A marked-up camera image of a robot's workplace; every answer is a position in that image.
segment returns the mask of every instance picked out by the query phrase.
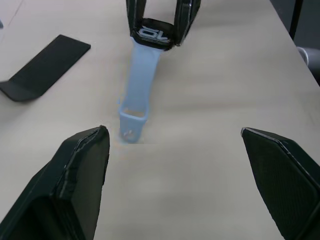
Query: silicone watch band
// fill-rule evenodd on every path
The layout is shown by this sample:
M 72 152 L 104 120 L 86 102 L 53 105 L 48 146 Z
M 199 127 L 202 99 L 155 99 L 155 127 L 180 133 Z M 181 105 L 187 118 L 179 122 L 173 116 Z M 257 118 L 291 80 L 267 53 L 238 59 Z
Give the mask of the silicone watch band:
M 164 51 L 137 43 L 133 38 L 131 67 L 126 94 L 120 108 L 120 134 L 129 143 L 136 143 L 147 122 L 149 95 L 160 54 Z

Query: black gripper pad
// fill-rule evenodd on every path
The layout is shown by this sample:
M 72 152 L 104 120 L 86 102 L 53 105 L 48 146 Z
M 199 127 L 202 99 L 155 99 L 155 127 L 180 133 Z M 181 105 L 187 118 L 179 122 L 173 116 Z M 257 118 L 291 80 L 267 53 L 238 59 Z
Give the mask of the black gripper pad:
M 93 240 L 109 149 L 104 126 L 65 140 L 0 223 L 0 240 Z
M 15 102 L 41 97 L 89 49 L 87 43 L 59 35 L 8 81 L 0 90 Z
M 320 239 L 320 167 L 293 140 L 243 128 L 256 186 L 285 240 Z

